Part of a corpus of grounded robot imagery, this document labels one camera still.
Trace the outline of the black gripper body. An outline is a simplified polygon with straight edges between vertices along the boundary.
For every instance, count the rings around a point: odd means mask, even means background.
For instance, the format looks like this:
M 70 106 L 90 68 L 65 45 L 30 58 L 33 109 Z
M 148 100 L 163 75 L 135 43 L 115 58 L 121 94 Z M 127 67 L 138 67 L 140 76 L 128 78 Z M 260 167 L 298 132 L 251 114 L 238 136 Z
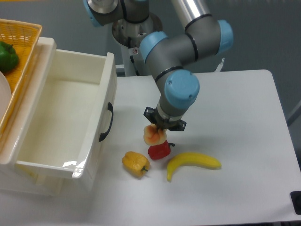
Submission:
M 182 120 L 181 118 L 175 119 L 172 117 L 164 116 L 164 115 L 160 114 L 157 110 L 155 110 L 155 112 L 156 112 L 155 117 L 157 120 L 156 126 L 159 129 L 169 129 L 171 126 L 175 125 L 177 121 Z

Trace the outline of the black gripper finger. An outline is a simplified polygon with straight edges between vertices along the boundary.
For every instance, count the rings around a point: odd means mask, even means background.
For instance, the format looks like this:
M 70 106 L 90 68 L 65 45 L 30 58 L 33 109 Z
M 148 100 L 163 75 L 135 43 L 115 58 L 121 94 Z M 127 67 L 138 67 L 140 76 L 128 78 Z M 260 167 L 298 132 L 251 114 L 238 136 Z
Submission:
M 170 131 L 184 131 L 186 128 L 186 122 L 183 120 L 179 120 L 175 125 L 169 128 Z
M 144 117 L 152 124 L 156 124 L 157 120 L 156 120 L 156 112 L 154 108 L 151 107 L 146 107 L 144 113 L 143 113 Z

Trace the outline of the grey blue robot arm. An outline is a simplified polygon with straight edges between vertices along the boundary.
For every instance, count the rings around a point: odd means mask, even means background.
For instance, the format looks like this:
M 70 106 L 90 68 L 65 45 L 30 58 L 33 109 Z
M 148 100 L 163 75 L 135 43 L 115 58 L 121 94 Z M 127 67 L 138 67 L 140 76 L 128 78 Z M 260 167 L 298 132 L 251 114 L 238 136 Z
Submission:
M 196 76 L 184 67 L 230 49 L 231 25 L 215 19 L 203 0 L 174 0 L 184 34 L 169 38 L 147 0 L 86 0 L 83 4 L 94 25 L 112 24 L 114 39 L 128 50 L 138 50 L 138 59 L 153 76 L 161 96 L 155 108 L 145 109 L 144 116 L 159 129 L 183 131 L 182 117 L 200 89 Z

